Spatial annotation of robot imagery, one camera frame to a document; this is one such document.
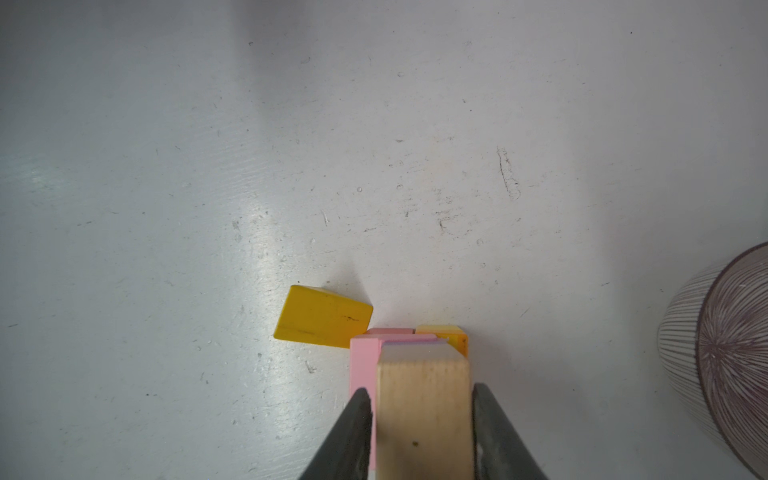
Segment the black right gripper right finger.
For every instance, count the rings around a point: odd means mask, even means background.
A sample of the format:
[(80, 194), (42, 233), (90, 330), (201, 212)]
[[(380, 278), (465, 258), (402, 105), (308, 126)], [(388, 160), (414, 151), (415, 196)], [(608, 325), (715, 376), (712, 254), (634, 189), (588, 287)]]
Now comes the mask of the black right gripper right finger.
[(491, 389), (472, 391), (476, 479), (547, 480)]

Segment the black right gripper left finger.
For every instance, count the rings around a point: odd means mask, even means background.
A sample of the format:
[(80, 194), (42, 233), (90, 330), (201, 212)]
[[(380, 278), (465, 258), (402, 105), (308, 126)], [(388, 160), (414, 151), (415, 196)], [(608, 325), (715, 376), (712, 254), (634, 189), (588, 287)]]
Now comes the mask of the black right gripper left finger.
[(365, 388), (359, 388), (299, 479), (366, 480), (372, 427), (371, 399)]

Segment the natural wood block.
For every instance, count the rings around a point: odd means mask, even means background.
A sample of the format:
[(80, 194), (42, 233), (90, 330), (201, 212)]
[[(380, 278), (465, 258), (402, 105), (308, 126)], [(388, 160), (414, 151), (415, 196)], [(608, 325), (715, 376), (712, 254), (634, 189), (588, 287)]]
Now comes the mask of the natural wood block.
[(386, 343), (377, 364), (376, 477), (472, 479), (471, 374), (447, 343)]

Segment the pink rectangular wood block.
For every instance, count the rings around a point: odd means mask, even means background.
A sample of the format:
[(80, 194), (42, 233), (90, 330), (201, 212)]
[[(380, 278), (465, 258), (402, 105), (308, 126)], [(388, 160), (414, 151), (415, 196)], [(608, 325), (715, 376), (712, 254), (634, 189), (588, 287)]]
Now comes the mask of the pink rectangular wood block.
[(376, 470), (376, 387), (377, 365), (381, 349), (386, 343), (444, 343), (434, 334), (412, 335), (358, 335), (350, 341), (349, 395), (364, 388), (371, 401), (372, 426), (369, 469)]

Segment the orange wood block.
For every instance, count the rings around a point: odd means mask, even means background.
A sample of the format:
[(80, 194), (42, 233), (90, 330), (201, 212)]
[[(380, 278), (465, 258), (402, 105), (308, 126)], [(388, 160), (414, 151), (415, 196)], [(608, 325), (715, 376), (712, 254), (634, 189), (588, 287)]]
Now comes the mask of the orange wood block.
[(434, 334), (444, 339), (464, 357), (469, 357), (469, 336), (456, 325), (419, 325), (415, 329), (416, 334)]

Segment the yellow triangular wood block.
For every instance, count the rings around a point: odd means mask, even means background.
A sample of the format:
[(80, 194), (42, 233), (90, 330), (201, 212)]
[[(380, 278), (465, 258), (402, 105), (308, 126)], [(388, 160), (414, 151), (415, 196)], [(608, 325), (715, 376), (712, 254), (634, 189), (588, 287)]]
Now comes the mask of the yellow triangular wood block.
[(332, 291), (292, 285), (280, 314), (274, 338), (337, 348), (350, 347), (364, 334), (373, 306)]

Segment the pink half-round wood block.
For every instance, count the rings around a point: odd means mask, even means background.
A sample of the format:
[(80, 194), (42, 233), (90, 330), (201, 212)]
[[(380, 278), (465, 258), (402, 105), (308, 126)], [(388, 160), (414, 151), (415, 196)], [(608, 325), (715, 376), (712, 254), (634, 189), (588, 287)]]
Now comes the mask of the pink half-round wood block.
[(412, 335), (414, 333), (413, 328), (371, 328), (365, 332), (365, 335)]

